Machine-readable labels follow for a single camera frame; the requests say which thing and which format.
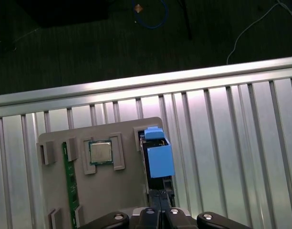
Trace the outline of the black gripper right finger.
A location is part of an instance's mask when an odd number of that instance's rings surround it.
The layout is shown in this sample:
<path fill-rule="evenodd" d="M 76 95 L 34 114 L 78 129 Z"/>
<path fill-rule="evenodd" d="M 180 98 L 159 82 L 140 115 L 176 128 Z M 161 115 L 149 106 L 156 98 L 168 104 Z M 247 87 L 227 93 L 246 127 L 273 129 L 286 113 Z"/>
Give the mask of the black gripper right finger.
<path fill-rule="evenodd" d="M 248 229 L 249 227 L 214 212 L 200 213 L 193 218 L 184 210 L 172 206 L 174 195 L 162 190 L 162 214 L 166 229 Z"/>

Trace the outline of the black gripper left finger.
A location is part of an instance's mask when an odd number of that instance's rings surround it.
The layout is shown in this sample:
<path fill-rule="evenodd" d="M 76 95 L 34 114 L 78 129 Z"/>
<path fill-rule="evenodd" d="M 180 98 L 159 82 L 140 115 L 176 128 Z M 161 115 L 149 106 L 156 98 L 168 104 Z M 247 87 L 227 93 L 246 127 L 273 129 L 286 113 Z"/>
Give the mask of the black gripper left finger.
<path fill-rule="evenodd" d="M 148 195 L 149 206 L 136 208 L 132 216 L 115 211 L 99 217 L 81 229 L 158 229 L 162 210 L 161 190 L 151 190 Z"/>

